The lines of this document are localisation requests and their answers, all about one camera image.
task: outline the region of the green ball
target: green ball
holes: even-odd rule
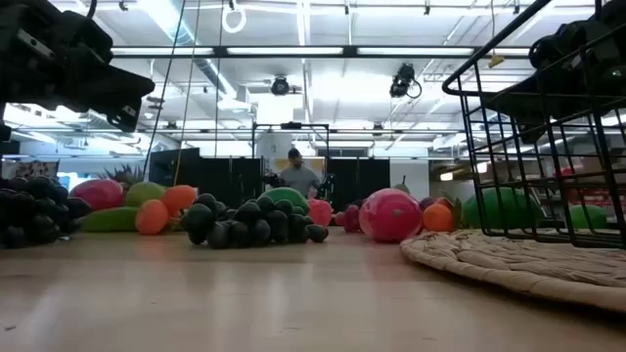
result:
[[[288,200],[293,206],[299,206],[304,210],[304,215],[309,213],[309,203],[306,198],[298,191],[289,187],[279,187],[266,191],[261,197],[268,197],[276,204],[279,200]]]
[[[126,193],[126,206],[141,206],[148,200],[161,199],[165,188],[154,182],[140,182],[130,187]]]
[[[498,204],[498,194],[496,189],[488,189],[482,192],[484,201],[483,214],[486,229],[504,229],[504,215],[501,213]],[[526,196],[521,190],[511,188],[501,188],[502,208],[507,216],[506,227],[508,230],[531,228],[533,221],[535,225],[543,218],[543,214],[533,197],[530,198],[530,208],[526,204]],[[472,196],[463,205],[463,216],[466,223],[471,227],[479,229],[480,216],[478,212],[478,201],[476,196]]]
[[[589,220],[591,227],[594,230],[606,228],[606,210],[597,205],[585,204],[587,213],[589,214]],[[571,223],[574,229],[589,229],[589,223],[585,216],[585,209],[582,205],[573,205],[569,207],[569,215],[571,216]]]

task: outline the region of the hanging cable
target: hanging cable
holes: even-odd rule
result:
[[[96,15],[96,7],[98,7],[98,0],[91,0],[91,5],[89,5],[89,11],[87,12],[87,19],[94,18],[94,15]]]
[[[185,5],[187,4],[187,0],[183,0],[183,5],[181,7],[180,16],[178,18],[178,24],[176,24],[176,34],[174,35],[174,44],[172,45],[172,51],[169,57],[169,62],[167,63],[167,71],[165,72],[165,79],[163,81],[163,90],[160,94],[160,101],[158,102],[158,111],[156,112],[155,119],[155,128],[153,129],[152,138],[150,139],[150,144],[148,145],[148,151],[146,153],[146,161],[144,162],[144,170],[142,172],[142,179],[146,178],[146,170],[148,170],[148,161],[150,160],[150,152],[153,149],[153,144],[155,142],[155,136],[157,135],[158,129],[158,121],[160,120],[160,114],[163,111],[163,102],[165,101],[165,90],[167,89],[167,81],[169,80],[169,73],[172,71],[172,63],[174,62],[174,53],[176,52],[176,45],[178,44],[178,35],[180,34],[180,28],[183,24],[183,15]]]
[[[174,172],[174,186],[178,183],[178,173],[180,172],[180,160],[183,155],[183,146],[185,144],[185,126],[187,125],[187,111],[189,108],[189,100],[192,96],[192,78],[194,76],[194,59],[196,58],[196,47],[198,46],[198,29],[200,28],[200,10],[196,11],[196,31],[194,33],[194,47],[192,49],[192,59],[189,68],[189,79],[187,80],[187,99],[185,99],[185,111],[183,112],[183,129],[180,134],[180,148],[176,157],[176,171]]]
[[[226,0],[222,0],[222,19],[224,16],[224,8],[225,8]],[[222,22],[222,27],[219,29],[219,46],[222,46],[222,39],[224,37],[224,22]],[[222,68],[222,59],[217,58],[217,77],[220,76]],[[217,106],[217,100],[219,99],[219,84],[220,81],[217,81],[217,86],[215,87],[215,149],[213,151],[213,157],[217,157],[217,124],[218,124],[218,114],[219,107]]]

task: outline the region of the man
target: man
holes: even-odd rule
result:
[[[292,148],[288,153],[290,167],[281,172],[281,179],[285,181],[285,186],[300,192],[308,198],[311,187],[320,187],[320,180],[315,172],[302,164],[302,154],[296,148]]]

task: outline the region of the ceiling pipe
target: ceiling pipe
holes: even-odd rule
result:
[[[175,37],[178,20],[173,21],[173,19],[178,19],[180,12],[171,0],[139,0],[139,4],[142,10],[155,21],[169,39],[176,43],[177,47],[201,45],[184,20],[178,31],[178,38]],[[233,88],[233,85],[221,72],[218,72],[217,66],[210,59],[193,59],[193,63],[206,76],[208,81],[215,86],[222,98],[237,98],[237,91]]]

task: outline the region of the wire basket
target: wire basket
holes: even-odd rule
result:
[[[481,80],[485,56],[548,3],[529,6],[443,83],[461,102],[474,226],[488,236],[626,248],[624,4],[598,0],[591,19],[538,40],[529,52],[536,70],[524,81],[489,92]]]

